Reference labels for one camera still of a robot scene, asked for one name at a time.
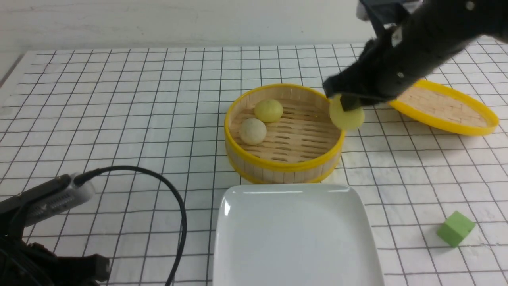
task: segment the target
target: green foam block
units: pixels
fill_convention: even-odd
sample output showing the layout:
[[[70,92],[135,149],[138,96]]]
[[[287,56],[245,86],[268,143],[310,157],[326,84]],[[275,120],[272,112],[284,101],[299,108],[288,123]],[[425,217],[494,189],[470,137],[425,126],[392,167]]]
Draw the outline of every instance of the green foam block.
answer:
[[[455,211],[437,230],[437,236],[441,237],[451,247],[457,247],[473,230],[474,226],[474,222]]]

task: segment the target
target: black cable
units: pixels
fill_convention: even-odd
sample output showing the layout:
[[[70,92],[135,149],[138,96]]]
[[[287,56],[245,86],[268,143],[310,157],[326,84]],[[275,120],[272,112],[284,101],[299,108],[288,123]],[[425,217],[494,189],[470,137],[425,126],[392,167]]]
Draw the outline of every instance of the black cable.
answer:
[[[100,174],[111,172],[111,171],[118,171],[118,170],[129,170],[129,171],[136,171],[143,174],[147,174],[149,176],[155,177],[162,181],[168,188],[171,190],[173,195],[175,196],[176,200],[178,201],[178,205],[180,207],[180,213],[182,216],[181,224],[182,224],[182,236],[180,238],[180,243],[178,244],[178,248],[176,250],[176,257],[175,262],[173,263],[173,267],[171,268],[171,272],[169,273],[168,280],[166,281],[166,286],[170,286],[171,283],[175,279],[176,270],[178,269],[178,265],[180,264],[180,260],[182,258],[183,254],[183,247],[185,246],[185,239],[187,237],[187,214],[185,213],[185,204],[183,202],[182,197],[176,190],[176,188],[169,182],[166,178],[164,178],[162,175],[159,175],[153,171],[150,171],[145,168],[136,167],[136,166],[111,166],[106,168],[99,168],[95,170],[91,170],[88,172],[85,172],[81,175],[77,175],[74,178],[74,184],[76,186],[83,185],[86,181],[91,180],[94,177],[97,177]]]

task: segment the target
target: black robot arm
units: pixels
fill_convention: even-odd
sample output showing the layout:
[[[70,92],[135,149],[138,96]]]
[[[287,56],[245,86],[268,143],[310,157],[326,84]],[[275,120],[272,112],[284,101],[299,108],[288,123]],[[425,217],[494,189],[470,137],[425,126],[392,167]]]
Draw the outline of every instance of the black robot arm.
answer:
[[[395,3],[397,22],[387,29],[361,3],[377,38],[355,63],[323,82],[327,97],[342,95],[344,111],[396,99],[479,36],[508,42],[508,0],[424,0],[412,14]]]

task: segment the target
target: grid mat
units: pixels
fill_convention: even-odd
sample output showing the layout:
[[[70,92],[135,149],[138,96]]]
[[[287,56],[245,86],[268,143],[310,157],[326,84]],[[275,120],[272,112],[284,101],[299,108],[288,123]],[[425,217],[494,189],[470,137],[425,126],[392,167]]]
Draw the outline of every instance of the grid mat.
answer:
[[[188,237],[176,285],[212,285],[217,213],[230,167],[223,121],[241,93],[271,83],[321,91],[363,44],[38,52],[0,117],[0,195],[57,174],[112,164],[151,169],[182,190]],[[481,39],[436,69],[442,83],[490,106],[500,126],[468,138],[387,105],[365,110],[326,182],[365,204],[387,286],[507,285],[508,45]],[[93,199],[25,229],[58,255],[112,258],[108,285],[163,285],[180,235],[178,205],[145,175],[95,178]],[[435,234],[455,210],[477,223],[457,249]]]

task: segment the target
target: square plate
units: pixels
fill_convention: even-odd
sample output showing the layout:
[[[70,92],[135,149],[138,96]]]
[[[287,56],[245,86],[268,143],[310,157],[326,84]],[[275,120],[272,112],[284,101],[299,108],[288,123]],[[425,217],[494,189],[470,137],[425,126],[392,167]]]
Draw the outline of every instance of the square plate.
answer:
[[[385,285],[362,201],[341,185],[230,188],[213,263],[220,286]]]

